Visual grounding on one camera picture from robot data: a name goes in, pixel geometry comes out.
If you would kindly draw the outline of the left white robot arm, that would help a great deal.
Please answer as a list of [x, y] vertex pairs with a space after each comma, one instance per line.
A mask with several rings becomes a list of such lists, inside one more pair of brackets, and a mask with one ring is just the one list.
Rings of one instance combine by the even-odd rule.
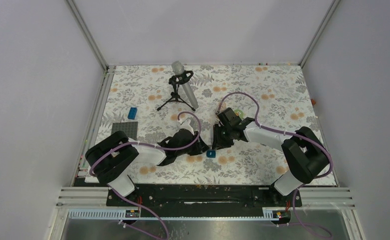
[[89, 174], [98, 182], [115, 190], [125, 205], [133, 205], [138, 198], [136, 186], [126, 173], [135, 163], [165, 166], [181, 155], [200, 155], [209, 150], [198, 131], [182, 128], [156, 144], [147, 144], [117, 131], [85, 153], [90, 165]]

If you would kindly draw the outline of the grey microphone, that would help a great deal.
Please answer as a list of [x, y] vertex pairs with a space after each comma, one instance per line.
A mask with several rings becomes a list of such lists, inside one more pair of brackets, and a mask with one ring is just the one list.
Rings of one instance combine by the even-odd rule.
[[171, 64], [174, 77], [177, 80], [177, 83], [182, 86], [190, 105], [194, 109], [198, 109], [198, 101], [194, 95], [194, 92], [190, 85], [190, 80], [193, 77], [194, 73], [192, 70], [186, 70], [183, 64], [180, 61], [175, 61]]

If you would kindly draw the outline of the grey lego baseplate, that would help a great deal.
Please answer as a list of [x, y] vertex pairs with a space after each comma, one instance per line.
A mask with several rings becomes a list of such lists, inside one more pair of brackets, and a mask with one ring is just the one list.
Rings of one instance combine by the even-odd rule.
[[112, 124], [111, 134], [115, 132], [123, 131], [127, 137], [137, 140], [138, 136], [138, 122], [129, 121], [129, 122], [115, 122]]

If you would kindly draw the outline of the green pill bottle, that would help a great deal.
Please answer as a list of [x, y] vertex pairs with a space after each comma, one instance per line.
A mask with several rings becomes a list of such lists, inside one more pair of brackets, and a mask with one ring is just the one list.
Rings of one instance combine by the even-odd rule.
[[244, 118], [244, 112], [242, 111], [242, 110], [240, 110], [240, 109], [235, 109], [234, 110], [234, 113], [237, 115], [237, 116], [239, 116], [240, 118]]

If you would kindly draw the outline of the black microphone tripod stand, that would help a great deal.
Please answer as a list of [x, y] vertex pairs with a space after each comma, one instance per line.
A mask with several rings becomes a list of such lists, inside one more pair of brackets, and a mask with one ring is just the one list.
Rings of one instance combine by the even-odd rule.
[[179, 86], [186, 84], [189, 82], [191, 77], [193, 76], [193, 72], [191, 70], [185, 70], [180, 75], [173, 75], [169, 78], [168, 84], [170, 84], [173, 88], [173, 91], [170, 93], [171, 97], [165, 101], [161, 106], [159, 106], [156, 110], [159, 111], [164, 107], [167, 103], [184, 103], [186, 104], [191, 110], [196, 111], [196, 109], [188, 104], [186, 101], [184, 101], [181, 96], [179, 95]]

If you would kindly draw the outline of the blue lego brick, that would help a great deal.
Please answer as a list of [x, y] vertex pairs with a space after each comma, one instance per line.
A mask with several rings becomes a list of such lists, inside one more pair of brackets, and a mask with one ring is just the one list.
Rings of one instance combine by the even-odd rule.
[[137, 115], [137, 111], [138, 111], [138, 109], [136, 107], [131, 107], [129, 109], [127, 118], [129, 120], [135, 120], [136, 119], [136, 115]]

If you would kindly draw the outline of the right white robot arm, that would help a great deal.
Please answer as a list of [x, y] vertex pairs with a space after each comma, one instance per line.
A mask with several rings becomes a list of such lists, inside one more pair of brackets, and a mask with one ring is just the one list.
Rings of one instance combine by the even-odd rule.
[[217, 115], [219, 122], [213, 127], [212, 149], [230, 148], [235, 141], [256, 143], [281, 151], [289, 170], [271, 185], [270, 201], [282, 206], [289, 194], [302, 184], [308, 184], [330, 164], [325, 149], [313, 131], [301, 127], [295, 133], [267, 130], [254, 118], [241, 119], [227, 108]]

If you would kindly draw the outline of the floral table mat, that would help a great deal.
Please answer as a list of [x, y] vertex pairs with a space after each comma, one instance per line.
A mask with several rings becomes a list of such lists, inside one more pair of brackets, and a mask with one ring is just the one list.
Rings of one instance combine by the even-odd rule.
[[[302, 126], [321, 137], [302, 70], [298, 66], [190, 65], [191, 88], [199, 108], [189, 116], [184, 103], [167, 103], [172, 92], [168, 65], [117, 66], [108, 90], [105, 109], [95, 142], [111, 134], [113, 123], [128, 120], [131, 107], [138, 109], [137, 140], [154, 144], [172, 136], [179, 120], [190, 119], [193, 128], [202, 127], [202, 139], [212, 143], [212, 127], [219, 105], [240, 109], [244, 117], [257, 117], [263, 125], [289, 130]], [[182, 155], [173, 164], [154, 166], [133, 163], [127, 174], [136, 183], [267, 185], [288, 170], [283, 153], [257, 143], [236, 141], [218, 150], [215, 158], [206, 154]]]

